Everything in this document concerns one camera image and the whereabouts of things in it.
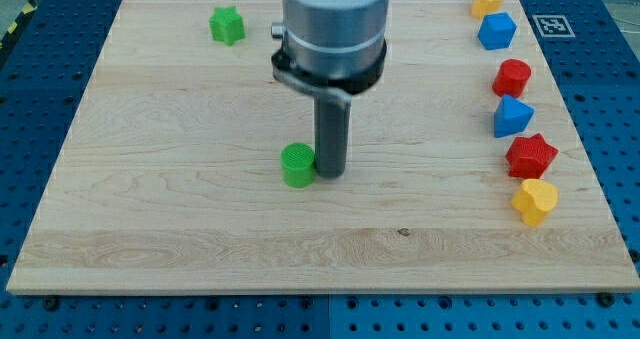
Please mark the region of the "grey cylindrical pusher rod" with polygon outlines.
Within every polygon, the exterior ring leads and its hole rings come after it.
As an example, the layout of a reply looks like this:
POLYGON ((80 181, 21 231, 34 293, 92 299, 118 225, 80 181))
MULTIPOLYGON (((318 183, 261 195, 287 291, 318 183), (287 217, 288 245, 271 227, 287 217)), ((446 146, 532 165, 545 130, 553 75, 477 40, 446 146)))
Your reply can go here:
POLYGON ((324 178, 340 177, 346 167, 350 107, 314 102, 315 167, 324 178))

